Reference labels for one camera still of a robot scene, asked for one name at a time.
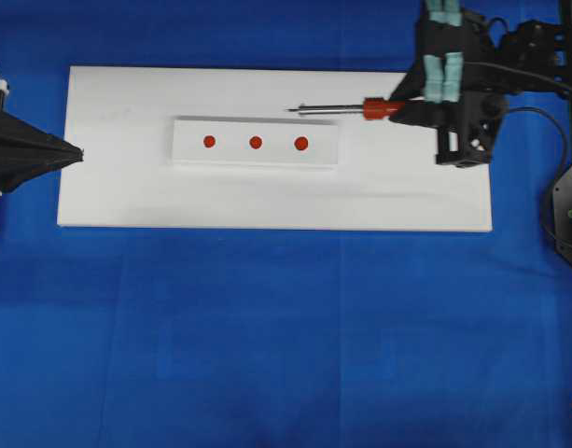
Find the blue background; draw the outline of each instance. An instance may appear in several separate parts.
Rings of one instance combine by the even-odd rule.
[[[418,4],[0,1],[7,110],[62,135],[71,64],[405,70]],[[59,174],[30,182],[0,201],[0,447],[572,447],[559,145],[508,117],[488,234],[60,229]]]

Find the metal screwdriver shaft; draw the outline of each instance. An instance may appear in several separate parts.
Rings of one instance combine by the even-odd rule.
[[[300,105],[288,112],[298,112],[298,115],[332,115],[332,114],[362,114],[363,105]]]
[[[386,101],[384,98],[367,98],[362,105],[300,105],[288,112],[306,115],[361,114],[365,119],[384,119],[405,105],[401,101]]]

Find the white foam board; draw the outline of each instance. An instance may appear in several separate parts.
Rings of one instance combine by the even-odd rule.
[[[62,226],[489,231],[488,167],[434,163],[433,130],[338,116],[333,170],[176,165],[174,122],[296,120],[307,105],[387,97],[401,74],[72,67]]]
[[[212,145],[205,144],[206,138],[212,139]],[[301,138],[306,139],[304,150],[296,148]],[[333,168],[338,162],[338,144],[338,127],[328,123],[180,118],[174,122],[172,156],[177,164]]]

